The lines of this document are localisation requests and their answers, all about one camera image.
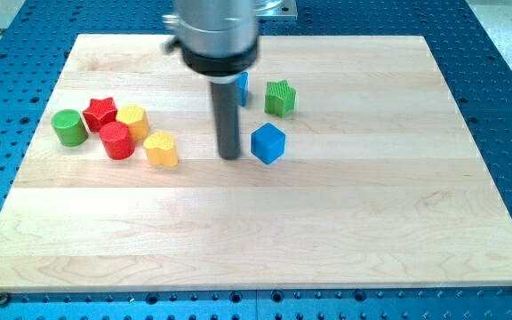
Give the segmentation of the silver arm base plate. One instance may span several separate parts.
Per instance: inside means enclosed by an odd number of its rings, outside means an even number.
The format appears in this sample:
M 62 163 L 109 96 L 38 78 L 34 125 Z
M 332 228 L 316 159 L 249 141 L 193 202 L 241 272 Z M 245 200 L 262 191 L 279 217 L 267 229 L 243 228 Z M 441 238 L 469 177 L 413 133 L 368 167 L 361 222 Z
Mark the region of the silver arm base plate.
M 287 20 L 298 18 L 296 0 L 256 0 L 256 16 L 260 20 Z

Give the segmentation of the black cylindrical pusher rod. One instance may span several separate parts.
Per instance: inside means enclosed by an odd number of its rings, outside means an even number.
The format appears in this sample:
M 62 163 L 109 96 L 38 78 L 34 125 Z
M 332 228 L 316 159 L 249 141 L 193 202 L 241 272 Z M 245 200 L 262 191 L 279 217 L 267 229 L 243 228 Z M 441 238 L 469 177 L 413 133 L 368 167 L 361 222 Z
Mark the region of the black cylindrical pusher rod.
M 240 156 L 238 104 L 240 93 L 235 83 L 210 82 L 218 152 L 225 160 Z

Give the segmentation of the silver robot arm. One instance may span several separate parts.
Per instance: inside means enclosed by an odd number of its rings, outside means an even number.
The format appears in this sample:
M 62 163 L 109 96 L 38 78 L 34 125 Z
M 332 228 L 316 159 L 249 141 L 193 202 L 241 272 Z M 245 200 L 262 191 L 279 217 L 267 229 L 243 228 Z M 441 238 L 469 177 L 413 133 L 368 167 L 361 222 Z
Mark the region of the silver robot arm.
M 210 85 L 218 152 L 226 160 L 241 154 L 240 91 L 236 80 L 257 59 L 259 28 L 253 0 L 174 0 L 163 16 L 174 38 L 166 52 L 178 48 L 187 67 Z

